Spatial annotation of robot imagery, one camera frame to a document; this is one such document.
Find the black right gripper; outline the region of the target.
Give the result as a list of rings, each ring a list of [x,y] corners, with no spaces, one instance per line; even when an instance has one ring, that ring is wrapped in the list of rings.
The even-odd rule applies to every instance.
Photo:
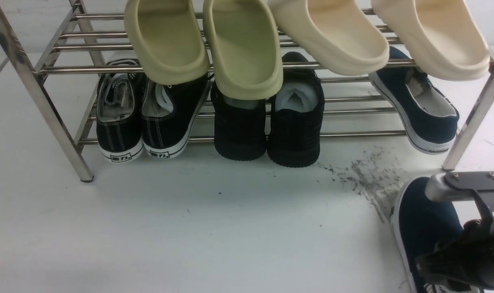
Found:
[[[415,263],[420,277],[445,291],[494,291],[494,219],[469,221],[459,237],[438,242]]]

